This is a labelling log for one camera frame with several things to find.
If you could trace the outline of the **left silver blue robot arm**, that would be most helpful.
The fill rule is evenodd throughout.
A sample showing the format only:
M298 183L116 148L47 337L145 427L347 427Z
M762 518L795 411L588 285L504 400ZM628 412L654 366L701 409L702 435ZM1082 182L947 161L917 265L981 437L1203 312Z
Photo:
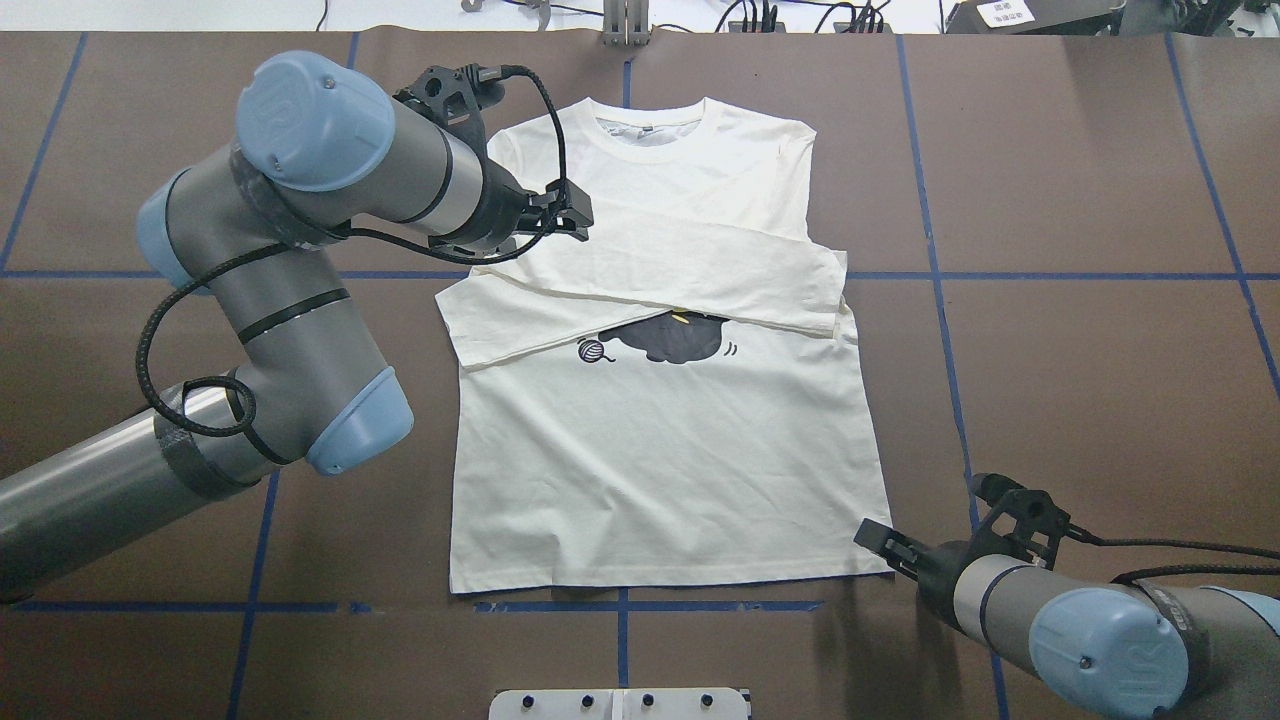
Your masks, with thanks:
M253 73L223 149L140 209L170 284L134 351L146 406L3 480L3 602L36 591L303 460L333 477L413 427L393 366L325 250L380 240L462 266L549 234L586 240L590 197L558 169L526 190L486 152L483 109L524 65L430 67L388 94L311 51Z

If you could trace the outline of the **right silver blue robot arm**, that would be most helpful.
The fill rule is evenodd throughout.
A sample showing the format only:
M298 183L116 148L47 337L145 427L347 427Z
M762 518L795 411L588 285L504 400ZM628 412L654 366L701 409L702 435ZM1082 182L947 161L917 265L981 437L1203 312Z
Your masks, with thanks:
M1277 600L1219 585L1082 582L977 538L929 547L873 519L863 548L946 625L1107 719L1275 719Z

